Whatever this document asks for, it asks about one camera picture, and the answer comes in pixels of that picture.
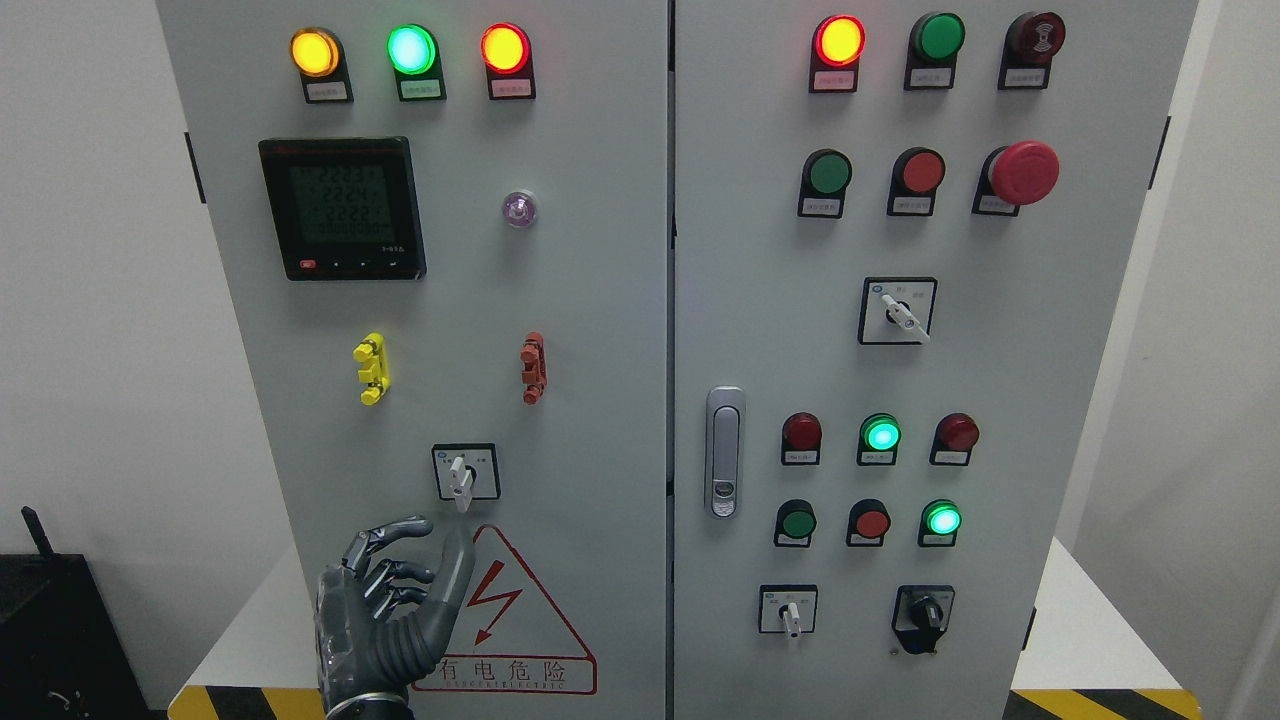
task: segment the electrical control cabinet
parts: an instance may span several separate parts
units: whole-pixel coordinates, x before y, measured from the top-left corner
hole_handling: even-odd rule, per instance
[[[420,717],[1000,716],[1194,0],[157,5],[308,582],[474,538]]]
[[[1000,717],[1194,6],[675,4],[675,717]]]
[[[358,530],[424,512],[387,555],[434,564],[462,524],[472,585],[419,717],[660,717],[667,3],[157,5],[308,583]],[[321,138],[396,154],[279,169],[312,213],[282,243],[262,152],[310,150],[260,142]],[[381,227],[407,161],[420,256]],[[421,273],[343,279],[398,256]]]

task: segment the yellow terminal block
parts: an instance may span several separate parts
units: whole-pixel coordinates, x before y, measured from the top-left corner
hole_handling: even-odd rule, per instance
[[[378,405],[392,387],[392,375],[387,369],[387,341],[381,333],[369,333],[356,350],[351,351],[351,356],[360,363],[356,379],[365,383],[360,402]]]

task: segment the green indicator light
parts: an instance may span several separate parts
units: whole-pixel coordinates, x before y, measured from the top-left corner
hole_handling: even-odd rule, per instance
[[[916,32],[915,49],[924,58],[941,63],[964,45],[964,23],[951,13],[933,15]]]
[[[950,536],[960,529],[960,510],[946,500],[932,502],[924,511],[924,524],[936,536]]]
[[[809,184],[818,192],[832,195],[849,186],[851,174],[849,160],[831,152],[814,160],[809,168]]]
[[[863,423],[863,442],[878,451],[893,450],[902,433],[892,415],[872,415]]]
[[[818,521],[808,512],[791,512],[782,519],[782,532],[794,539],[812,536],[817,527]]]
[[[387,37],[387,56],[407,76],[420,76],[435,64],[435,38],[422,26],[401,26]]]

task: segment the high voltage warning triangle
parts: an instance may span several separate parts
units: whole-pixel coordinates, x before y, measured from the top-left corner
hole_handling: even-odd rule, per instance
[[[472,538],[472,588],[451,652],[419,692],[595,694],[595,656],[502,530]]]

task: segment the lightning bolt symbol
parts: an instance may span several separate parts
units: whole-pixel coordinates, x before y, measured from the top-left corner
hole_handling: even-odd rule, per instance
[[[494,560],[493,565],[489,566],[489,571],[484,574],[484,579],[480,580],[480,585],[476,588],[476,592],[472,593],[471,600],[467,601],[467,607],[475,607],[477,605],[484,605],[486,602],[498,602],[499,600],[507,601],[502,606],[502,610],[499,610],[498,614],[493,616],[493,621],[489,623],[489,626],[476,633],[477,646],[493,637],[493,633],[490,633],[489,630],[492,630],[493,626],[498,624],[498,620],[500,620],[502,616],[507,612],[507,610],[511,609],[511,605],[516,602],[516,598],[520,597],[520,593],[525,592],[525,588],[520,588],[517,591],[503,592],[489,597],[480,597],[481,594],[484,594],[484,591],[486,591],[489,585],[493,584],[495,579],[498,579],[498,574],[502,573],[502,569],[506,566],[507,564],[503,562],[502,560]]]

